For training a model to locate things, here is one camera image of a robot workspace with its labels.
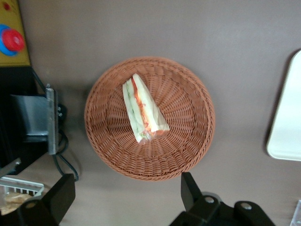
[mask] brown wicker basket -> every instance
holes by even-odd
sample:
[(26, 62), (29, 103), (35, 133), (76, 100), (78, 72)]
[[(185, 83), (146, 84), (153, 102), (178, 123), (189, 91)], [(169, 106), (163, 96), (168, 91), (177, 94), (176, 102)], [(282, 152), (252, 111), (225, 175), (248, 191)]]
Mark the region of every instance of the brown wicker basket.
[[(170, 132), (136, 142), (122, 84), (140, 75)], [(88, 138), (99, 157), (117, 172), (139, 180), (166, 180), (195, 166), (214, 135), (215, 115), (204, 84), (189, 69), (161, 57), (137, 57), (107, 70), (93, 86), (85, 108)]]

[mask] yellow panel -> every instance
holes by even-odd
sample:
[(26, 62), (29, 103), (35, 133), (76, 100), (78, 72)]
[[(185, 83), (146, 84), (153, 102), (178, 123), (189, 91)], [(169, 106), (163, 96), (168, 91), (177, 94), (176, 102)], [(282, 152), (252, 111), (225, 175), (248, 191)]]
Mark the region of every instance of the yellow panel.
[[(17, 0), (0, 0), (0, 24), (7, 25), (22, 34), (24, 40), (24, 31)], [(6, 56), (0, 52), (0, 67), (4, 66), (25, 66), (30, 65), (27, 47), (15, 56)]]

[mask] sandwich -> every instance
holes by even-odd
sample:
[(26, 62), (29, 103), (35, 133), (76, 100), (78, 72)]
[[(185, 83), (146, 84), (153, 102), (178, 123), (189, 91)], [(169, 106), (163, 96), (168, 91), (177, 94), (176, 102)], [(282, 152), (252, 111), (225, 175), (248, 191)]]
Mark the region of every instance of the sandwich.
[(140, 76), (135, 73), (123, 84), (122, 90), (137, 142), (144, 143), (167, 135), (169, 125)]

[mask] black cable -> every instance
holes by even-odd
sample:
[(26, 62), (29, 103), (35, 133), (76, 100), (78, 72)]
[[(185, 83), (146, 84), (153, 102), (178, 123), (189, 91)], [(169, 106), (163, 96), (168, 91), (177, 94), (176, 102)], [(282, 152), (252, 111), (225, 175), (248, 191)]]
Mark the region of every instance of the black cable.
[(68, 140), (67, 136), (65, 135), (65, 133), (61, 129), (59, 130), (59, 133), (62, 135), (62, 138), (59, 142), (59, 146), (61, 146), (61, 144), (64, 143), (64, 147), (62, 148), (61, 151), (59, 151), (53, 155), (53, 160), (55, 162), (55, 166), (57, 167), (60, 174), (63, 176), (65, 173), (63, 172), (62, 168), (60, 167), (60, 165), (57, 161), (57, 156), (58, 156), (73, 171), (74, 176), (75, 176), (74, 181), (76, 182), (79, 180), (79, 174), (77, 173), (76, 169), (62, 155), (68, 148), (69, 140)]
[(44, 84), (42, 83), (41, 79), (38, 77), (38, 75), (36, 74), (36, 72), (34, 71), (34, 69), (32, 68), (32, 73), (34, 78), (36, 79), (37, 83), (40, 85), (41, 89), (46, 92), (46, 87), (44, 86)]

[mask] metal bracket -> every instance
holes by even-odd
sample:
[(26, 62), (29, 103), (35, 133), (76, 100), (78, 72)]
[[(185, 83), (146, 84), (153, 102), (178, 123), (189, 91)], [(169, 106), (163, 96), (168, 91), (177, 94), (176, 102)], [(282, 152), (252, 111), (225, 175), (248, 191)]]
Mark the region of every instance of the metal bracket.
[(11, 95), (19, 113), (24, 142), (47, 142), (48, 153), (58, 150), (57, 93), (46, 87), (45, 96)]
[(15, 160), (13, 160), (10, 164), (8, 164), (5, 167), (1, 168), (0, 169), (0, 178), (7, 175), (11, 171), (13, 171), (15, 169), (15, 167), (17, 165), (20, 165), (20, 164), (21, 164), (21, 159), (17, 158)]

